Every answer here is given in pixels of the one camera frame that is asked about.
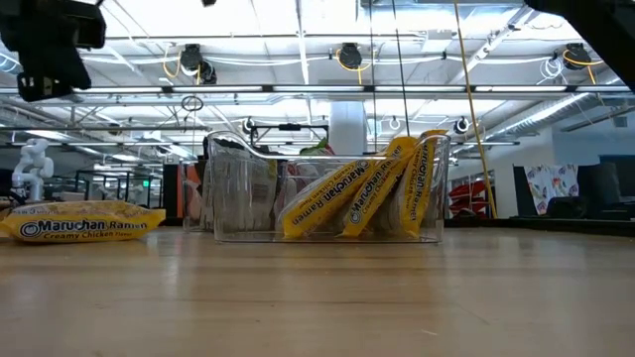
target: yellow cable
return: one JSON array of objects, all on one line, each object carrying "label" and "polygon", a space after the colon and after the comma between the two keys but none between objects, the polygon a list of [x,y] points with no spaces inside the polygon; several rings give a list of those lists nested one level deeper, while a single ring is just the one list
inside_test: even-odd
[{"label": "yellow cable", "polygon": [[480,142],[480,133],[476,123],[476,114],[474,112],[474,102],[472,98],[472,90],[469,85],[469,73],[467,70],[467,61],[465,59],[465,43],[463,42],[463,33],[460,29],[460,17],[458,16],[458,1],[454,0],[454,15],[456,17],[456,26],[458,27],[458,41],[460,42],[460,53],[463,59],[463,70],[465,71],[465,87],[467,88],[467,99],[469,100],[469,111],[472,116],[472,128],[474,128],[474,135],[476,136],[476,145],[478,145],[478,151],[480,153],[480,161],[483,164],[483,175],[485,176],[485,186],[487,186],[487,199],[489,200],[489,206],[492,209],[492,216],[494,219],[498,218],[496,212],[496,204],[494,202],[494,194],[492,192],[492,186],[489,182],[489,170],[487,169],[487,162],[485,161],[485,150]]},{"label": "yellow cable", "polygon": [[573,64],[577,64],[577,65],[598,65],[598,64],[603,64],[604,61],[603,60],[599,60],[599,61],[595,61],[595,62],[581,62],[581,61],[577,61],[574,59],[570,59],[567,57],[567,54],[569,53],[569,50],[566,50],[563,52],[563,59],[573,63]]},{"label": "yellow cable", "polygon": [[593,82],[593,84],[597,84],[595,82],[595,76],[593,75],[593,70],[591,69],[591,66],[588,65],[586,69],[588,69],[588,75],[591,77],[591,81]]},{"label": "yellow cable", "polygon": [[166,51],[163,54],[163,71],[166,73],[166,76],[170,77],[170,78],[176,78],[179,75],[179,72],[181,71],[181,51],[179,51],[179,62],[177,63],[177,71],[175,73],[170,73],[168,71],[168,50],[170,48],[167,47]]}]

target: yellow ramen package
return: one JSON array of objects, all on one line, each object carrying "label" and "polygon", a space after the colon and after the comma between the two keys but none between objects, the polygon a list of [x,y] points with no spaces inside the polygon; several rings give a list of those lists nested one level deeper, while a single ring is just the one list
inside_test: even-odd
[{"label": "yellow ramen package", "polygon": [[165,218],[124,201],[40,203],[14,209],[0,229],[24,242],[107,242],[140,238]]},{"label": "yellow ramen package", "polygon": [[[422,137],[425,139],[442,134],[445,134],[445,130],[430,130]],[[412,237],[419,236],[421,223],[428,211],[436,146],[437,139],[427,140],[417,146],[406,167],[397,191],[397,199],[394,201],[398,204],[401,228]]]},{"label": "yellow ramen package", "polygon": [[372,167],[370,161],[354,161],[300,192],[299,199],[290,203],[292,208],[283,212],[285,238],[301,237],[332,217],[355,195]]},{"label": "yellow ramen package", "polygon": [[395,159],[383,160],[374,166],[372,173],[353,198],[344,218],[345,227],[342,235],[356,237],[366,227],[398,181],[416,143],[417,140],[410,137],[397,138],[390,143],[386,152]]}]

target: pipe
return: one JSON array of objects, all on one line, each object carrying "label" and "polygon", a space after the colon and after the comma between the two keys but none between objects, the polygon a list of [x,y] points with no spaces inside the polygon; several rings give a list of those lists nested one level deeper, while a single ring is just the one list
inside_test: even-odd
[{"label": "pipe", "polygon": [[[597,77],[597,83],[605,85],[614,84],[619,80],[620,78],[610,69]],[[590,93],[572,94],[560,100],[541,102],[489,129],[492,134],[487,135],[485,139],[493,140],[510,134],[519,136],[527,132],[536,132],[571,117],[577,111],[597,106],[598,103],[596,96]]]},{"label": "pipe", "polygon": [[229,121],[229,119],[227,119],[227,117],[225,116],[225,114],[223,114],[215,105],[205,105],[205,108],[209,109],[209,111],[215,115],[217,118],[219,118],[220,120],[222,120],[225,124],[225,127],[227,129],[229,129],[229,131],[239,134],[238,130],[236,129],[236,127],[233,126],[233,124],[231,124],[231,122]]},{"label": "pipe", "polygon": [[300,48],[300,60],[302,62],[302,77],[305,80],[305,84],[309,84],[307,44],[305,43],[305,30],[302,26],[302,0],[296,0],[296,14],[298,16],[298,47]]},{"label": "pipe", "polygon": [[585,128],[587,126],[591,126],[591,125],[595,125],[597,123],[601,123],[605,120],[608,119],[612,119],[616,116],[619,115],[624,115],[624,114],[628,114],[635,111],[635,106],[622,106],[622,107],[618,107],[615,109],[610,109],[608,113],[606,114],[602,114],[598,117],[595,117],[593,119],[588,119],[588,120],[582,120],[579,123],[573,124],[573,125],[569,125],[566,128],[563,128],[561,131],[564,133],[570,133],[572,131],[578,130],[578,129],[582,129]]},{"label": "pipe", "polygon": [[[487,58],[492,51],[494,51],[503,41],[508,38],[518,27],[522,27],[525,22],[529,19],[529,17],[534,12],[529,6],[524,5],[512,18],[510,22],[507,23],[507,26],[501,30],[496,36],[489,37],[485,44],[483,44],[472,56],[469,58],[466,64],[466,70],[460,69],[446,84],[456,84],[460,80],[465,78],[465,74],[467,72],[472,71],[479,63],[481,63],[485,58]],[[430,104],[432,100],[427,100],[417,109],[415,114],[413,115],[413,120],[417,120],[419,116],[423,113],[424,109],[428,104]]]},{"label": "pipe", "polygon": [[[131,40],[135,43],[171,43],[175,44],[175,46],[186,45],[186,44],[199,44],[205,41],[218,41],[218,40],[279,40],[279,39],[296,39],[298,36],[295,34],[276,34],[276,35],[220,35],[220,36],[161,36],[161,37],[108,37],[106,38],[106,42],[109,44],[115,42],[130,42]],[[374,35],[374,37],[380,40],[397,40],[395,35],[385,34],[385,35]],[[368,38],[366,34],[306,34],[305,38],[307,39],[357,39],[364,40]],[[408,41],[421,41],[421,36],[417,36],[414,34],[404,34],[399,36],[400,40],[408,40]]]}]

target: white robot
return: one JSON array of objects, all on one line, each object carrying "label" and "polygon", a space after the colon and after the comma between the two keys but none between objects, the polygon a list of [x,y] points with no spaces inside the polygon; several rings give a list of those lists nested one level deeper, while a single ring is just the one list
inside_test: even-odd
[{"label": "white robot", "polygon": [[[46,139],[29,139],[27,145],[22,147],[20,163],[11,176],[14,190],[23,197],[26,196],[25,183],[29,184],[29,200],[32,202],[43,200],[43,179],[49,179],[53,176],[53,160],[45,155],[48,146],[49,142]],[[33,166],[33,168],[28,174],[25,174],[24,170],[28,166]]]}]

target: plastic container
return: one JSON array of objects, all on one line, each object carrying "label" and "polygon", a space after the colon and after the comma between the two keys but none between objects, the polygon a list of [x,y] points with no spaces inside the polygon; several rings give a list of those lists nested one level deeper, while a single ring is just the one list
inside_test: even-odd
[{"label": "plastic container", "polygon": [[[440,243],[444,234],[445,183],[450,138],[434,135],[437,140],[432,170],[428,210],[420,236],[398,233],[364,232],[356,238],[338,237],[342,225],[332,222],[307,237],[293,242],[430,242]],[[271,156],[258,153],[240,136],[231,132],[213,132],[208,136],[209,162],[202,198],[212,214],[201,226],[213,226],[219,242],[290,242],[279,224],[280,212],[294,192],[329,172],[354,160],[382,160],[383,157],[351,156]]]}]

